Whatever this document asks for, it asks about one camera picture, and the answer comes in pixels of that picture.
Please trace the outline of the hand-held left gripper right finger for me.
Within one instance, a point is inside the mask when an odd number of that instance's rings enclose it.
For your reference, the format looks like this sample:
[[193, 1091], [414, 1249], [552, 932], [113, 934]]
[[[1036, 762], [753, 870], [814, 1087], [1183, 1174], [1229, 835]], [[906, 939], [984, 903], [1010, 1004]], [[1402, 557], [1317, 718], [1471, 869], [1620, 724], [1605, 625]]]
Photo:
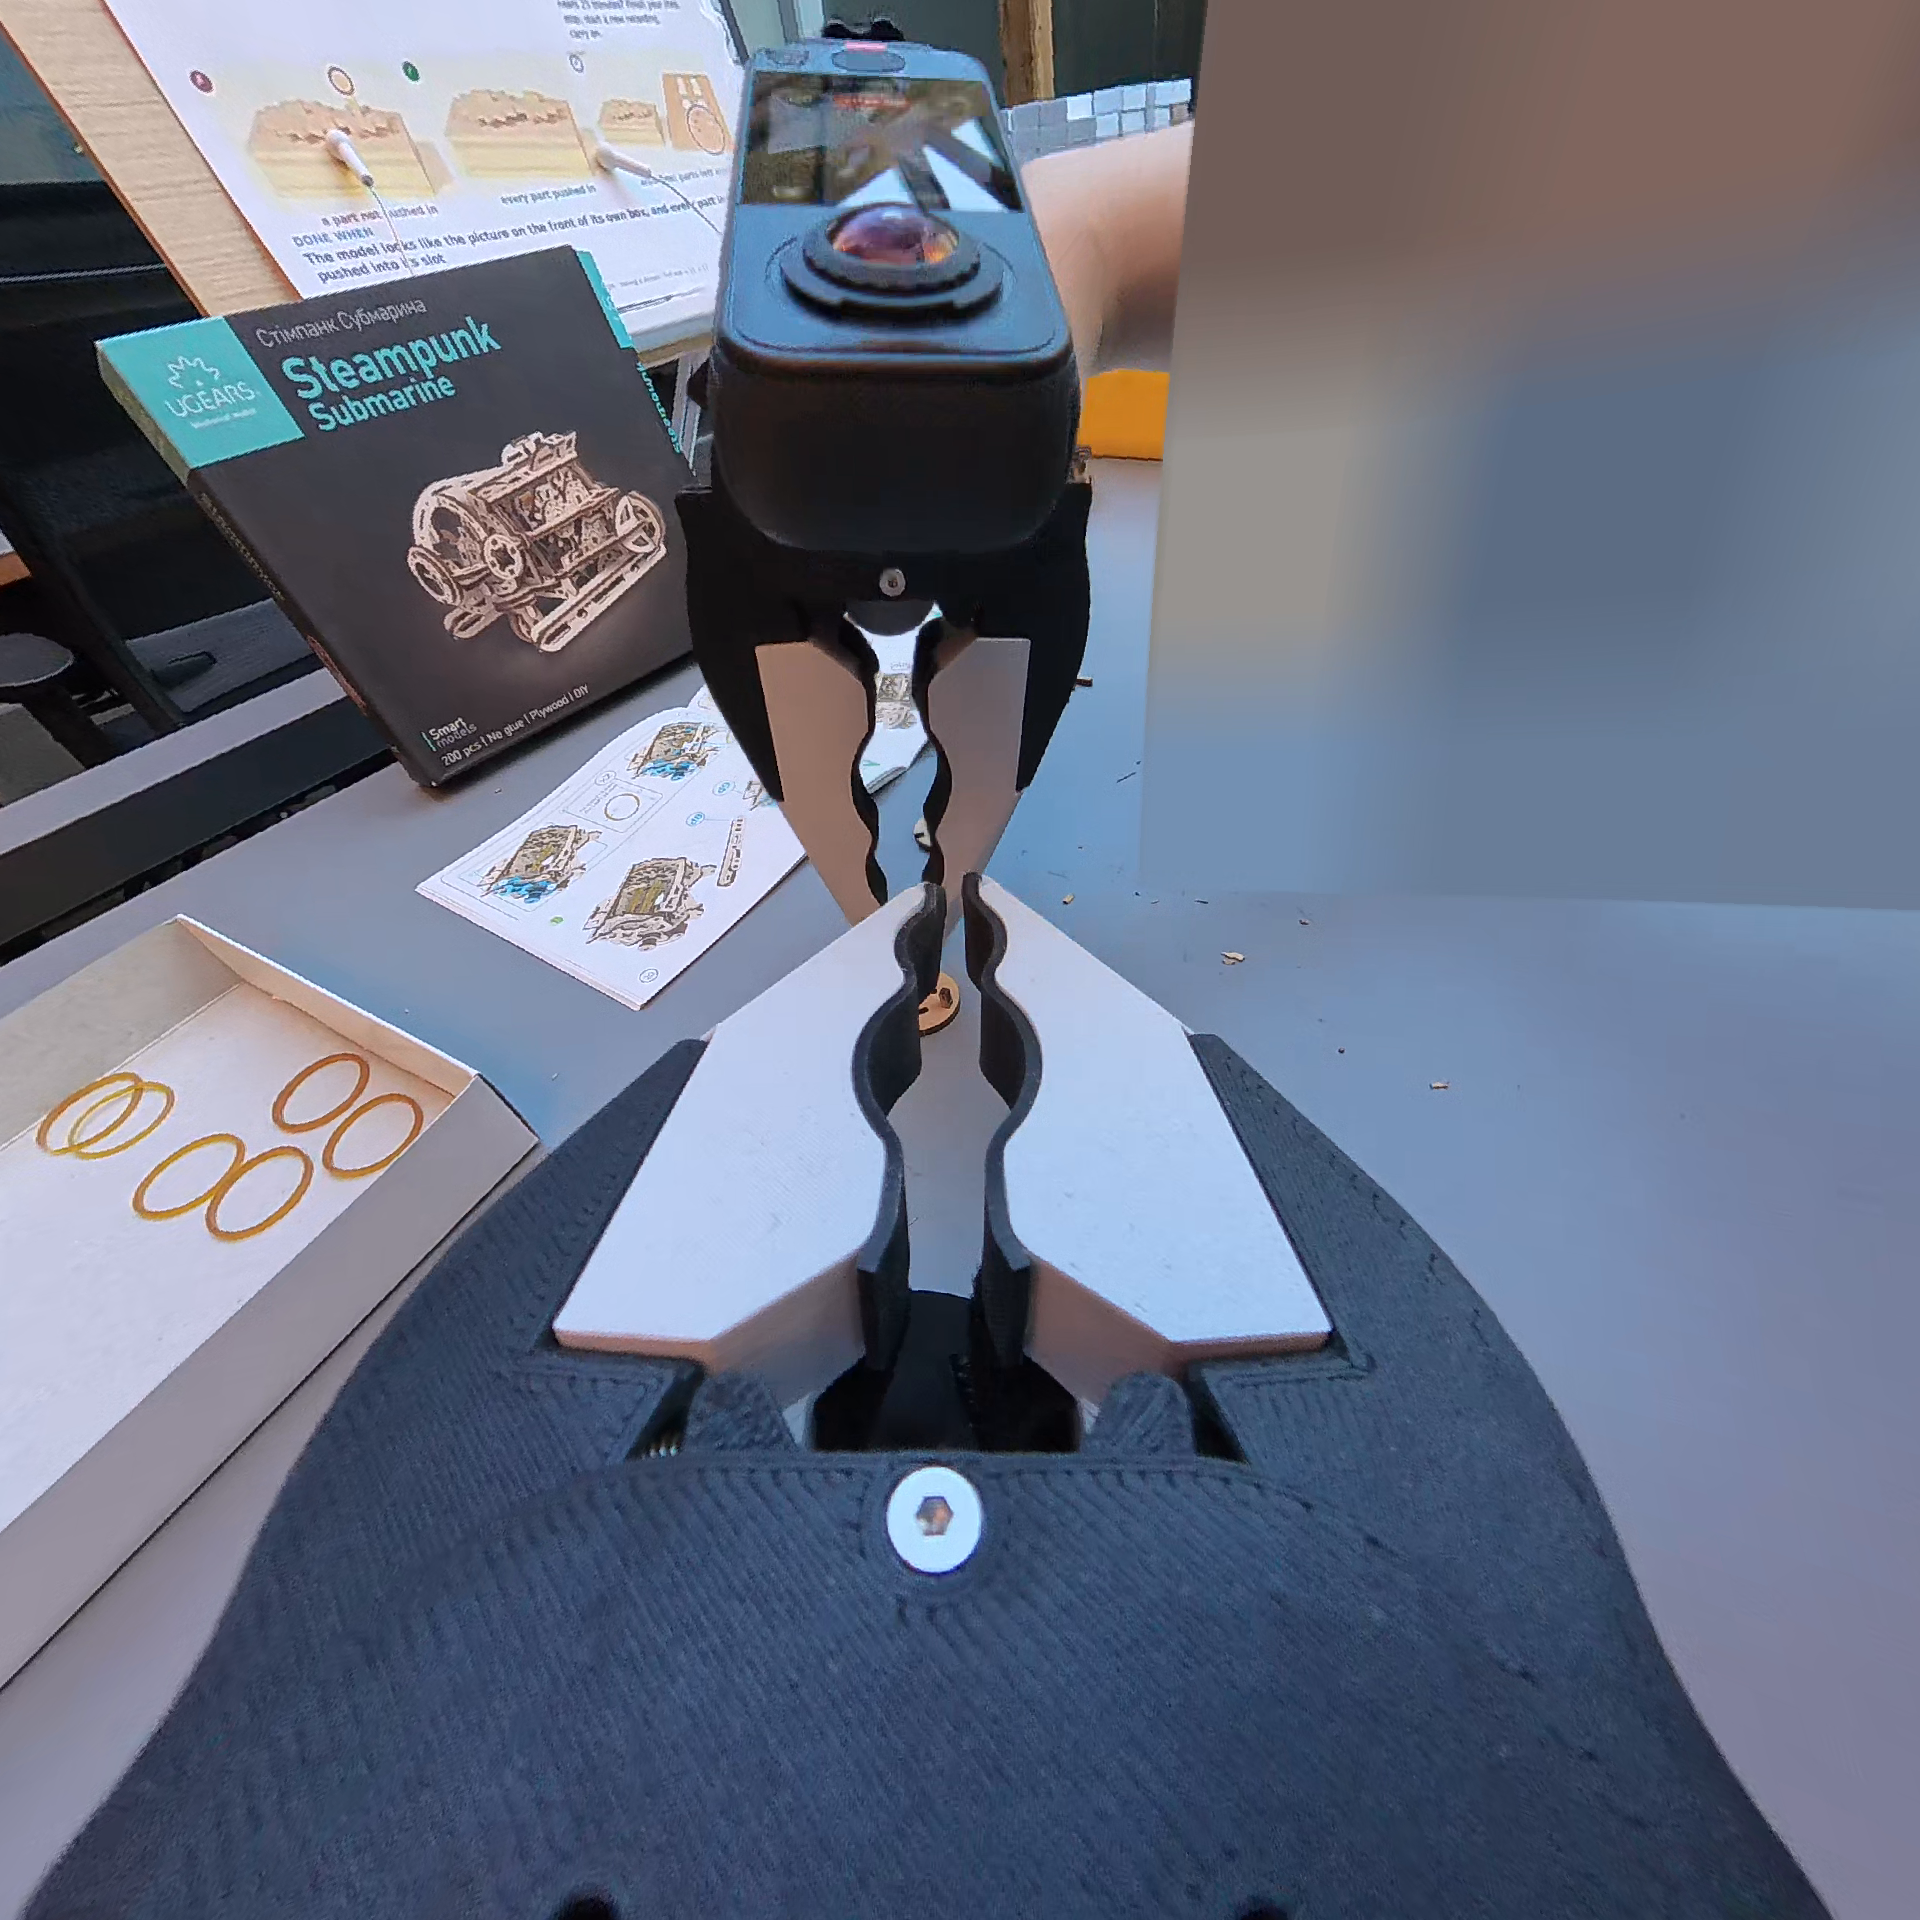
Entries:
[[1329, 1321], [1178, 1020], [994, 879], [964, 882], [990, 1140], [976, 1307], [1073, 1397], [1314, 1351]]

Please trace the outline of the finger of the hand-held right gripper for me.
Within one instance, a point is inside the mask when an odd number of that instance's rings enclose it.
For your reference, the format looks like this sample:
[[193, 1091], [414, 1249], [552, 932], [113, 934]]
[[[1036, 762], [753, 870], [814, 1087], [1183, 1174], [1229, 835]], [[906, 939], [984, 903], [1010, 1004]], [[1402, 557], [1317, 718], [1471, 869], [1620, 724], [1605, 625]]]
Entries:
[[930, 618], [918, 631], [917, 700], [934, 747], [922, 807], [926, 879], [959, 901], [962, 879], [983, 873], [1023, 786], [1025, 638], [978, 638]]
[[872, 650], [846, 618], [818, 618], [804, 641], [760, 644], [756, 662], [782, 811], [848, 923], [860, 923], [888, 897], [860, 773], [876, 718]]

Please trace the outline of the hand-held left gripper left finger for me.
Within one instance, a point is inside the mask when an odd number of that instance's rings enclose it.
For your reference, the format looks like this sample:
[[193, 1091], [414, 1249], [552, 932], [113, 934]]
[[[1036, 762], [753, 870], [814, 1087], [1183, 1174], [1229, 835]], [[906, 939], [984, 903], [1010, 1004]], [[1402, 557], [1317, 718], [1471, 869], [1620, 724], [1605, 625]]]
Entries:
[[945, 932], [904, 889], [722, 1021], [641, 1156], [552, 1332], [582, 1351], [826, 1395], [854, 1437], [910, 1314], [904, 1166], [888, 1113], [920, 1074]]

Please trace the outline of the adjoining grey desk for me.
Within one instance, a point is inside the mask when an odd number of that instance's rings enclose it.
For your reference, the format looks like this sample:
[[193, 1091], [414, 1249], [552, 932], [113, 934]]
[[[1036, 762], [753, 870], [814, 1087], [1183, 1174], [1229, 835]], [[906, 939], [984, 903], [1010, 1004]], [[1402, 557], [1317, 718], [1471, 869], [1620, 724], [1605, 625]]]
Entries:
[[391, 743], [316, 671], [9, 803], [1, 957], [391, 762]]

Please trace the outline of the yellow plastic bin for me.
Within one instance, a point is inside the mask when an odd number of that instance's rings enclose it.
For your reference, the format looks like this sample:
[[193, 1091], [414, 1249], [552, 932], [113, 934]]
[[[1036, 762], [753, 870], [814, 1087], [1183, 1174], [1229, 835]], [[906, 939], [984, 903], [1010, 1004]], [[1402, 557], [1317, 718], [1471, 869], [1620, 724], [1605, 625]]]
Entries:
[[1167, 373], [1114, 369], [1082, 381], [1077, 445], [1097, 459], [1158, 462], [1165, 445]]

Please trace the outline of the printed instruction booklet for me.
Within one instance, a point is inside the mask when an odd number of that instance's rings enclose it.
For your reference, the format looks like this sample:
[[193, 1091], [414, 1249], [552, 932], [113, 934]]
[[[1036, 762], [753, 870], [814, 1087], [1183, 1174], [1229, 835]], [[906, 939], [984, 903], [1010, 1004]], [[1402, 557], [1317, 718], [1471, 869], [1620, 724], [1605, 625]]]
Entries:
[[641, 1007], [801, 859], [697, 691], [612, 738], [417, 894]]

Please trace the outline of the stack of small white boxes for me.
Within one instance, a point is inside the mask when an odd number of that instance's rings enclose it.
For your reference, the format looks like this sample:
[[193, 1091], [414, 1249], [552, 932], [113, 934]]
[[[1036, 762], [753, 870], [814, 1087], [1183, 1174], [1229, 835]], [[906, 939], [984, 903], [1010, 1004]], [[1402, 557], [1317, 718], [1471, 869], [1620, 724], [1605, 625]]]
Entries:
[[1020, 162], [1080, 150], [1117, 137], [1176, 127], [1191, 118], [1193, 82], [1149, 81], [1097, 87], [1063, 98], [998, 110], [1000, 127]]

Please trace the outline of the group of tan rubber bands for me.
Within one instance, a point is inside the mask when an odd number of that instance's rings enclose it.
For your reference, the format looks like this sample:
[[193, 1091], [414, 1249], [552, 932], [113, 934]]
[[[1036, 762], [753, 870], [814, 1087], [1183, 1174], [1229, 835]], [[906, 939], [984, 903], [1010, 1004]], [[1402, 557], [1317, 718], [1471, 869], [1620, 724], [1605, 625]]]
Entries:
[[308, 1225], [386, 1172], [446, 1111], [431, 1085], [359, 1047], [193, 1087], [184, 1066], [127, 1063], [57, 1098], [21, 1139], [109, 1222], [199, 1225], [245, 1243]]

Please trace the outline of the black model kit box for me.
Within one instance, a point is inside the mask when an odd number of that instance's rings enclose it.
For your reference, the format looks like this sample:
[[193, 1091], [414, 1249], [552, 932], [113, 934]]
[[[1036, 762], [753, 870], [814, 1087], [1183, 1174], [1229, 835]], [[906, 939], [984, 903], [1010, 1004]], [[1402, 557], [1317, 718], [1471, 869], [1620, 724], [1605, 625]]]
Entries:
[[417, 785], [687, 653], [687, 466], [582, 250], [132, 332], [97, 358]]

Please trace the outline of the tilted printed poster board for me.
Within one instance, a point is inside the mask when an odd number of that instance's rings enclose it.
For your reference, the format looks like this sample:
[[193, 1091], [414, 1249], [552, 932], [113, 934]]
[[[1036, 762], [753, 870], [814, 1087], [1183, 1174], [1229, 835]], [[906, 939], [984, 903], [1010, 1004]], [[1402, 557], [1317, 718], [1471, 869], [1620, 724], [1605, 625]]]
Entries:
[[644, 349], [709, 329], [744, 54], [709, 3], [5, 3], [213, 315], [588, 250]]

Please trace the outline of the white cardboard tray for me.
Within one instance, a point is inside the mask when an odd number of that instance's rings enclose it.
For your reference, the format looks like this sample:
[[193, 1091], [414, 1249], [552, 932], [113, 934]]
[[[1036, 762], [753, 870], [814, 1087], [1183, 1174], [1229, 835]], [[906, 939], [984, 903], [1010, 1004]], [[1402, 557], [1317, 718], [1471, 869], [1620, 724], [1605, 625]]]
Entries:
[[[21, 1147], [50, 1103], [121, 1066], [193, 1087], [362, 1050], [448, 1100], [356, 1196], [220, 1243], [109, 1222]], [[189, 919], [167, 922], [5, 1021], [1, 1675], [22, 1667], [182, 1500], [527, 1154], [482, 1076]]]

